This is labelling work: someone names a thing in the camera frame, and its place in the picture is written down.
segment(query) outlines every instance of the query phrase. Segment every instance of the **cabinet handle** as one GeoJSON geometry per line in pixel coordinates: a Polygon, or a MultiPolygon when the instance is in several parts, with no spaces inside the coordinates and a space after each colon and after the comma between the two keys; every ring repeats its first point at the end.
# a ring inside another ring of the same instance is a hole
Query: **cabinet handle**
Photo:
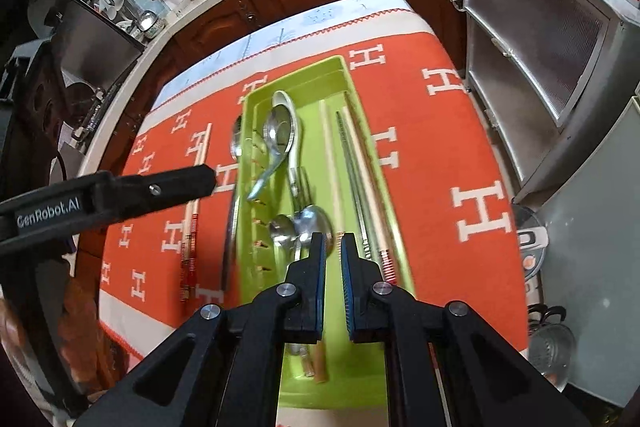
{"type": "Polygon", "coordinates": [[[453,7],[459,12],[465,12],[464,0],[450,0],[453,7]]]}
{"type": "Polygon", "coordinates": [[[495,37],[491,37],[491,42],[496,48],[498,48],[498,51],[500,51],[503,57],[507,57],[507,58],[513,57],[513,53],[511,53],[511,50],[507,49],[507,47],[504,44],[502,44],[498,39],[496,39],[495,37]]]}
{"type": "Polygon", "coordinates": [[[500,129],[500,126],[498,125],[498,121],[495,118],[494,112],[491,109],[485,109],[484,114],[486,115],[486,119],[489,121],[489,125],[491,127],[493,127],[496,130],[500,129]]]}
{"type": "Polygon", "coordinates": [[[258,17],[256,16],[255,13],[249,12],[247,15],[244,16],[244,18],[247,20],[249,24],[252,24],[257,28],[262,27],[262,25],[258,23],[258,17]]]}

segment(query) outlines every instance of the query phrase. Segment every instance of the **wooden chopstick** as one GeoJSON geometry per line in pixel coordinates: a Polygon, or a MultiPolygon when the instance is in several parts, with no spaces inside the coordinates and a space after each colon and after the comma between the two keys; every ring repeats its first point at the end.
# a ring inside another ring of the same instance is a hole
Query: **wooden chopstick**
{"type": "MultiPolygon", "coordinates": [[[[322,122],[322,135],[324,136],[324,157],[326,169],[329,173],[329,185],[334,204],[334,230],[335,241],[340,255],[342,236],[344,235],[344,217],[342,215],[342,200],[340,199],[340,187],[338,172],[335,169],[334,145],[331,140],[331,127],[329,126],[328,106],[326,100],[320,100],[320,120],[322,122]]],[[[317,383],[329,380],[326,370],[326,348],[322,340],[315,346],[311,346],[311,360],[314,366],[314,381],[317,383]]]]}
{"type": "Polygon", "coordinates": [[[394,266],[392,252],[389,248],[386,226],[383,224],[382,215],[380,214],[380,206],[375,194],[371,173],[367,167],[367,161],[364,156],[364,151],[362,150],[362,143],[360,142],[360,137],[358,136],[355,124],[353,123],[353,118],[351,118],[351,111],[349,110],[349,107],[343,107],[342,113],[344,115],[347,131],[351,136],[356,162],[358,164],[358,169],[360,170],[362,185],[364,186],[367,204],[369,205],[371,219],[373,220],[374,233],[376,234],[378,243],[378,253],[382,260],[382,275],[388,283],[396,284],[398,283],[396,267],[394,266]]]}
{"type": "MultiPolygon", "coordinates": [[[[204,139],[194,166],[202,165],[207,158],[211,124],[207,124],[204,139]]],[[[198,231],[198,207],[200,200],[189,201],[184,208],[182,245],[180,246],[180,301],[187,302],[194,297],[196,286],[196,233],[198,231]]]]}

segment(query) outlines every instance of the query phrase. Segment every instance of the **metal cabinet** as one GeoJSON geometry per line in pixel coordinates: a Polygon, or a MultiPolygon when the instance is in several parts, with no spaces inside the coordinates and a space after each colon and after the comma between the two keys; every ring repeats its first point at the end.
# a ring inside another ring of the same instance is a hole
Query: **metal cabinet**
{"type": "Polygon", "coordinates": [[[567,181],[634,92],[640,14],[608,1],[462,2],[465,82],[504,142],[516,201],[567,181]]]}
{"type": "Polygon", "coordinates": [[[546,301],[567,309],[570,382],[624,407],[640,383],[640,100],[540,211],[546,301]]]}

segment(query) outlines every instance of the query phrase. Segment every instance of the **green cutlery tray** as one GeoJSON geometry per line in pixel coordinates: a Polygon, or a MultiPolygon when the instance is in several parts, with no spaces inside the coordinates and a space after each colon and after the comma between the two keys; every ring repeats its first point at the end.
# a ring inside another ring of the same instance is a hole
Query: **green cutlery tray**
{"type": "MultiPolygon", "coordinates": [[[[270,178],[258,202],[246,200],[255,180],[269,163],[268,150],[262,139],[262,124],[271,110],[271,97],[277,90],[284,90],[296,106],[298,121],[302,127],[300,165],[308,174],[314,203],[324,208],[334,223],[334,201],[328,176],[319,104],[321,100],[326,100],[344,231],[356,233],[357,238],[358,222],[335,118],[337,111],[347,104],[350,105],[354,124],[359,126],[359,131],[367,137],[365,152],[374,182],[378,186],[378,193],[382,197],[383,217],[389,225],[402,286],[413,293],[413,282],[398,223],[376,150],[370,139],[369,126],[344,59],[335,56],[274,80],[254,90],[244,101],[241,127],[242,156],[239,158],[238,172],[240,204],[236,236],[241,302],[251,302],[260,291],[282,282],[286,274],[288,259],[282,249],[274,248],[268,227],[276,214],[290,216],[292,213],[286,165],[280,166],[270,178]]],[[[312,377],[306,377],[300,357],[285,351],[278,405],[310,409],[384,405],[386,383],[382,344],[353,344],[347,334],[337,242],[334,249],[327,252],[322,337],[326,346],[328,381],[317,383],[312,377]]]]}

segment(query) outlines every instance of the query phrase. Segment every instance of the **orange tablecloth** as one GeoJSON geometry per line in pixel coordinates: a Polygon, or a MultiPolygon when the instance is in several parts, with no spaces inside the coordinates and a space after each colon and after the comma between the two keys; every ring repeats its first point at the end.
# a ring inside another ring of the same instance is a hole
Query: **orange tablecloth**
{"type": "MultiPolygon", "coordinates": [[[[236,165],[231,126],[251,89],[342,55],[374,133],[417,298],[461,299],[517,350],[527,347],[524,276],[491,145],[453,65],[410,10],[375,13],[244,58],[153,110],[124,174],[194,163],[212,124],[206,163],[218,187],[200,202],[198,302],[238,303],[220,290],[226,216],[236,165]]],[[[112,226],[104,248],[100,321],[132,354],[148,354],[186,318],[179,301],[184,206],[112,226]]]]}

